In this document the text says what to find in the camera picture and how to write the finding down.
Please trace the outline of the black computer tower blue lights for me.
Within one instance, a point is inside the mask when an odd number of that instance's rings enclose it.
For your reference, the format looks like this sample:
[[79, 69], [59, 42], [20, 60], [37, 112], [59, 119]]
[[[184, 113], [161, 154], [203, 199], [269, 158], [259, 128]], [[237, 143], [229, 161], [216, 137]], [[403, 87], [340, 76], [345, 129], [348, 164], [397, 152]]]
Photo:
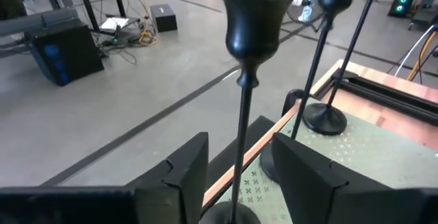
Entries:
[[58, 86], [104, 69], [91, 32], [79, 19], [34, 29], [24, 36], [43, 75]]

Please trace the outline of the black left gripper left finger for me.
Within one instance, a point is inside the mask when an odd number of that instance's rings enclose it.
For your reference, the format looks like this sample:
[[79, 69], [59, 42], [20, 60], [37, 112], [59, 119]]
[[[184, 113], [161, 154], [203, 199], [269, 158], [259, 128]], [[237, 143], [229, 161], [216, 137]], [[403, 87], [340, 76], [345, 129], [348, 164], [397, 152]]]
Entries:
[[198, 224], [207, 179], [209, 136], [199, 132], [128, 183], [138, 224]]

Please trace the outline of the black box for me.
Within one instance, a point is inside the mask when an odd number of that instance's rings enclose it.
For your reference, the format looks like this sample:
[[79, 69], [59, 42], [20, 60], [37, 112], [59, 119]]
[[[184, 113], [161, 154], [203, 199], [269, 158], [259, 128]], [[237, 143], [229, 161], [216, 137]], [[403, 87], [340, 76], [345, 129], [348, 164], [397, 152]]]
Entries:
[[171, 32], [177, 30], [177, 18], [172, 8], [167, 4], [152, 5], [151, 18], [158, 32]]

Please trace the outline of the grey metal bench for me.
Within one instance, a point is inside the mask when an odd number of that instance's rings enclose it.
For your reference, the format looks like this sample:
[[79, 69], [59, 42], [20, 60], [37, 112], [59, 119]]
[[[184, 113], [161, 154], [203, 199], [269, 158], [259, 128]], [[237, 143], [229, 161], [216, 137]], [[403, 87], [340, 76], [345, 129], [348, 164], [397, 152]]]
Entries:
[[41, 12], [29, 16], [11, 18], [0, 21], [0, 38], [12, 34], [24, 34], [37, 29], [46, 29], [67, 21], [79, 19], [75, 8], [62, 8], [48, 12]]

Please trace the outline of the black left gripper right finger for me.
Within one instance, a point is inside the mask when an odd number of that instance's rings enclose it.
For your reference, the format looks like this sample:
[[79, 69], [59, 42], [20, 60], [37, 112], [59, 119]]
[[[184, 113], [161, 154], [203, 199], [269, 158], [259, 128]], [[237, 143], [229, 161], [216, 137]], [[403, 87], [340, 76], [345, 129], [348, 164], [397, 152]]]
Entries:
[[377, 224], [356, 196], [388, 186], [282, 133], [273, 135], [272, 157], [293, 224]]

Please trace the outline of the black floor fan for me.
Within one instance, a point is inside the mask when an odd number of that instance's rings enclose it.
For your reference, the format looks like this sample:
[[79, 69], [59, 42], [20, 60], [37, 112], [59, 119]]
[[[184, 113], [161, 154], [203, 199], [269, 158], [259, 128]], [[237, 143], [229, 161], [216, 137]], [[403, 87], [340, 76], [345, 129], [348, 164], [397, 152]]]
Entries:
[[295, 23], [310, 24], [321, 18], [322, 8], [318, 0], [293, 0], [287, 15]]

